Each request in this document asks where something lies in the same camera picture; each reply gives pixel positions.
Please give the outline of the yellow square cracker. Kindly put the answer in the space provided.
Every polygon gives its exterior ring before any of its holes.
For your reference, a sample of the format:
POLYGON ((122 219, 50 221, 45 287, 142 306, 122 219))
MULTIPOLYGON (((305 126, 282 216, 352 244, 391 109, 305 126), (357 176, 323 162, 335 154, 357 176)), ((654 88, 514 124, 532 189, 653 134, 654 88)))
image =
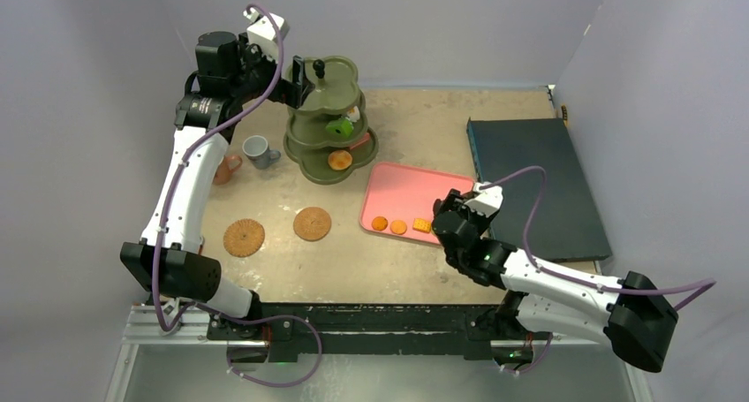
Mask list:
POLYGON ((415 218, 412 222, 412 228, 418 232, 430 233, 432 230, 432 224, 427 219, 415 218))

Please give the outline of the pink serving tray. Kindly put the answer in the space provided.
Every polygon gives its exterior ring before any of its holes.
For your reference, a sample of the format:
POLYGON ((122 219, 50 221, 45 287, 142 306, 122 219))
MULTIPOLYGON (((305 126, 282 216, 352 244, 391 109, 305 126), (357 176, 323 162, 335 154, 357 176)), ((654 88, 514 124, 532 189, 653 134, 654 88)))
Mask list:
POLYGON ((474 179, 467 176, 400 163, 379 162, 372 168, 369 176, 359 214, 359 225, 363 230, 376 235, 437 246, 439 242, 434 233, 413 229, 413 221, 432 221, 436 200, 444 198, 451 189, 466 193, 473 188, 473 184, 474 179), (405 222, 405 233, 398 235, 390 229, 377 231, 372 222, 378 216, 390 222, 405 222))

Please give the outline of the green three-tier stand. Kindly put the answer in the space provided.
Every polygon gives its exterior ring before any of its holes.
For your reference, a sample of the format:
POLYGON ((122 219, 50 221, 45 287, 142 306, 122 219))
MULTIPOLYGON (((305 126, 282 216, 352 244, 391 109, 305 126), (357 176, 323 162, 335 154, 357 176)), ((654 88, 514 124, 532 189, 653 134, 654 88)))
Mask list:
POLYGON ((348 57, 302 57, 306 76, 314 83, 313 92, 298 109, 288 109, 284 135, 285 154, 295 162, 302 175, 318 185, 333 185, 371 163, 379 150, 379 141, 366 114, 366 97, 359 87, 359 69, 348 57), (344 117, 353 106, 360 110, 360 120, 348 139, 337 139, 326 132, 326 124, 344 117), (371 141, 350 151, 348 147, 366 133, 371 141), (353 156, 352 166, 345 171, 333 171, 328 166, 329 153, 348 150, 353 156))

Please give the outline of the white cream roll cake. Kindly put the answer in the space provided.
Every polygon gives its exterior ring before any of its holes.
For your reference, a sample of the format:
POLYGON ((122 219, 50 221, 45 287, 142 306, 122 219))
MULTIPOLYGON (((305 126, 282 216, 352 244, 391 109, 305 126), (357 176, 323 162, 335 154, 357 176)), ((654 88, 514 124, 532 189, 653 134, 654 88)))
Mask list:
POLYGON ((352 124, 357 123, 360 120, 360 110, 358 106, 353 106, 345 113, 345 118, 352 124))

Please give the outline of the paw print bun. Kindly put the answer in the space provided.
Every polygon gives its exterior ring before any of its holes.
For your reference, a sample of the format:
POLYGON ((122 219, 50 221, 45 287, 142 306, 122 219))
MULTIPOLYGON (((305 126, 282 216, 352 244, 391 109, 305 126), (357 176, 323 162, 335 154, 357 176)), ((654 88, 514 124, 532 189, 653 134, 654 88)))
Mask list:
POLYGON ((327 162, 333 171, 345 171, 352 166, 353 156, 348 150, 339 149, 329 153, 327 162))

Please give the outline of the pink strawberry triangle cake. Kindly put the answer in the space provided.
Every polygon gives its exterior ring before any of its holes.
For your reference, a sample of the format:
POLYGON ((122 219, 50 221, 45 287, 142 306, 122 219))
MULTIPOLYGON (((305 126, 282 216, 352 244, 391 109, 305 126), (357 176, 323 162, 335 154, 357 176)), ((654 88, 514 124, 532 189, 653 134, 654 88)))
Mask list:
POLYGON ((351 146, 348 147, 348 149, 350 151, 353 151, 356 148, 362 147, 363 145, 365 145, 369 141, 371 141, 371 134, 370 133, 366 133, 360 140, 358 140, 358 141, 354 142, 353 144, 351 144, 351 146))

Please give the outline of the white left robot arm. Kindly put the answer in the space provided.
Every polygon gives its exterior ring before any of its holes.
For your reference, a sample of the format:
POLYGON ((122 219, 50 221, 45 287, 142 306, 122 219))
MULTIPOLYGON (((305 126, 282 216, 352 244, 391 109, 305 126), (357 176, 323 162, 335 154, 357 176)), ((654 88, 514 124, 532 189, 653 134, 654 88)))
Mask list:
POLYGON ((200 253, 201 225, 215 174, 238 121, 264 101, 300 106, 313 85, 295 57, 282 77, 284 38, 217 31, 200 36, 198 68, 185 80, 176 107, 174 144, 163 189, 136 242, 120 260, 154 300, 189 300, 229 318, 240 338, 263 327, 259 295, 223 275, 219 261, 200 253))

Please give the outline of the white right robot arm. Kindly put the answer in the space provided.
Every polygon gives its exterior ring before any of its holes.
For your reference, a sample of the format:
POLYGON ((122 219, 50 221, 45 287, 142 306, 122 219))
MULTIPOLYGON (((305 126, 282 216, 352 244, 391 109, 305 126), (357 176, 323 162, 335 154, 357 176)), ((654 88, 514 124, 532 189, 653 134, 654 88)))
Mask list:
POLYGON ((634 271, 624 278, 587 274, 485 237, 502 202, 499 187, 451 189, 435 200, 432 221, 452 268, 506 292, 510 305, 496 313, 498 330, 509 338, 525 330, 582 338, 635 368, 661 372, 678 322, 665 291, 634 271))

